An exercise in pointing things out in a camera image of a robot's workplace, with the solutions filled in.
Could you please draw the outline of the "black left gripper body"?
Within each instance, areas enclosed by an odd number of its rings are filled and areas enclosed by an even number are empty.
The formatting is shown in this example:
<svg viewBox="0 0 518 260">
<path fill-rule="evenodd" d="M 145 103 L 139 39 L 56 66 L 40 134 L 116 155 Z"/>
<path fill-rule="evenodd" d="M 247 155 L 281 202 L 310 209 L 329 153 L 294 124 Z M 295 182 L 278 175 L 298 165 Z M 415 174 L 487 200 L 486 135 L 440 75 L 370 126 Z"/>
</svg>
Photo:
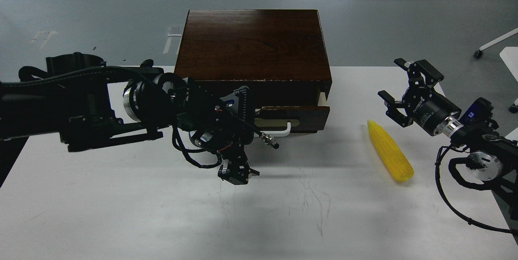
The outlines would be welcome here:
<svg viewBox="0 0 518 260">
<path fill-rule="evenodd" d="M 185 160 L 200 169 L 248 169 L 245 145 L 257 135 L 267 146 L 279 144 L 254 123 L 255 96 L 247 86 L 217 97 L 200 85 L 179 89 L 178 129 L 189 133 L 195 149 L 181 138 L 178 149 Z"/>
</svg>

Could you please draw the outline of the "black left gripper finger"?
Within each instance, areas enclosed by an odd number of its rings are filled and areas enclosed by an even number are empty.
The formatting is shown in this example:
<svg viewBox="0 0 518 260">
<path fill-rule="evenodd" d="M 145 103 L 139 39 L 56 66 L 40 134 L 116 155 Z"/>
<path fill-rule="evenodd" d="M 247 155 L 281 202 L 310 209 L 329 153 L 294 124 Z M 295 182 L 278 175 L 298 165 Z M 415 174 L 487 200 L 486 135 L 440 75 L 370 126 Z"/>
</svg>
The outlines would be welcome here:
<svg viewBox="0 0 518 260">
<path fill-rule="evenodd" d="M 238 185 L 246 185 L 248 181 L 255 176 L 260 176 L 260 172 L 251 169 L 248 162 L 239 162 L 238 167 Z"/>
<path fill-rule="evenodd" d="M 224 159 L 218 170 L 218 177 L 233 185 L 239 185 L 238 165 L 229 159 Z"/>
</svg>

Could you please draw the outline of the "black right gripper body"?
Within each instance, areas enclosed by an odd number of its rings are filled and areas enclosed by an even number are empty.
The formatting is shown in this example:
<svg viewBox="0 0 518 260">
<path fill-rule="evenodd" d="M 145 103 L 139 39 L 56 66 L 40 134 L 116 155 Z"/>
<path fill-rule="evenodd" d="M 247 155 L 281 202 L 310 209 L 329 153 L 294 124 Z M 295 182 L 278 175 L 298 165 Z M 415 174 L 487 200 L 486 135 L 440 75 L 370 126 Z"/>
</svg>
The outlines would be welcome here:
<svg viewBox="0 0 518 260">
<path fill-rule="evenodd" d="M 403 95 L 405 112 L 427 134 L 439 134 L 438 126 L 449 116 L 459 118 L 461 109 L 431 87 L 409 87 Z"/>
</svg>

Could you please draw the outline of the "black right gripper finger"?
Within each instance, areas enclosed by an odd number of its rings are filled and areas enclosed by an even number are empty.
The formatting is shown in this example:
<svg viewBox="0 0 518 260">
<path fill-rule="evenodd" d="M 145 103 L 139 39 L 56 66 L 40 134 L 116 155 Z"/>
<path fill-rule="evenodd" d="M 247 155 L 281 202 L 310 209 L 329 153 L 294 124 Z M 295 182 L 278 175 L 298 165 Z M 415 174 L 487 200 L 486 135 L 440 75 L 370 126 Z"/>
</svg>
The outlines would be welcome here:
<svg viewBox="0 0 518 260">
<path fill-rule="evenodd" d="M 397 58 L 394 63 L 407 73 L 409 90 L 432 90 L 444 80 L 444 75 L 427 60 L 407 62 Z"/>
<path fill-rule="evenodd" d="M 404 115 L 399 109 L 405 109 L 406 104 L 403 101 L 396 101 L 387 91 L 378 92 L 378 96 L 384 101 L 387 107 L 386 115 L 394 120 L 401 127 L 408 127 L 413 124 L 410 116 Z"/>
</svg>

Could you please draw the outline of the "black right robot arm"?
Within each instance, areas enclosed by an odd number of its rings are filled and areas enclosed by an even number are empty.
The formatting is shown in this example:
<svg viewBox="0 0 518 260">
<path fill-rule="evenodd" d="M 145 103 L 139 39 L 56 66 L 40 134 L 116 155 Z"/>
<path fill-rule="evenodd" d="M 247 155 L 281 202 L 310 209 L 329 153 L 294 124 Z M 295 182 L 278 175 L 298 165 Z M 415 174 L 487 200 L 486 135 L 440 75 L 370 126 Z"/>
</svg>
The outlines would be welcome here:
<svg viewBox="0 0 518 260">
<path fill-rule="evenodd" d="M 492 227 L 459 212 L 448 201 L 440 181 L 440 166 L 448 151 L 468 152 L 466 157 L 449 161 L 453 179 L 464 188 L 495 192 L 509 205 L 511 219 L 517 220 L 517 182 L 505 179 L 505 175 L 517 170 L 517 141 L 497 132 L 490 101 L 480 97 L 461 114 L 457 105 L 435 90 L 444 76 L 428 61 L 397 58 L 394 63 L 406 72 L 409 86 L 401 100 L 385 90 L 378 92 L 387 108 L 386 115 L 402 127 L 416 123 L 430 136 L 444 134 L 450 139 L 450 145 L 440 147 L 435 159 L 435 184 L 442 200 L 469 225 L 516 236 L 516 229 Z"/>
</svg>

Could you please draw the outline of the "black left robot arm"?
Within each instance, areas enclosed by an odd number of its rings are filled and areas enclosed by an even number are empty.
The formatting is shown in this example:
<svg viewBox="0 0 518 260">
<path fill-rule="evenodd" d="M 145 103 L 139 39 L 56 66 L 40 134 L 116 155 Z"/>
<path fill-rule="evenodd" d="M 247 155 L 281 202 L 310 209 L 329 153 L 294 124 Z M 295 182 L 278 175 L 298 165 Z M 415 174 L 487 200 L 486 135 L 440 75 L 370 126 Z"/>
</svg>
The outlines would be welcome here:
<svg viewBox="0 0 518 260">
<path fill-rule="evenodd" d="M 257 135 L 279 148 L 254 123 L 254 96 L 247 86 L 219 98 L 190 77 L 155 68 L 107 66 L 95 55 L 46 58 L 47 70 L 24 66 L 19 82 L 1 83 L 1 182 L 30 136 L 59 133 L 69 152 L 102 149 L 163 137 L 200 169 L 246 185 L 259 171 L 248 165 L 244 147 Z"/>
</svg>

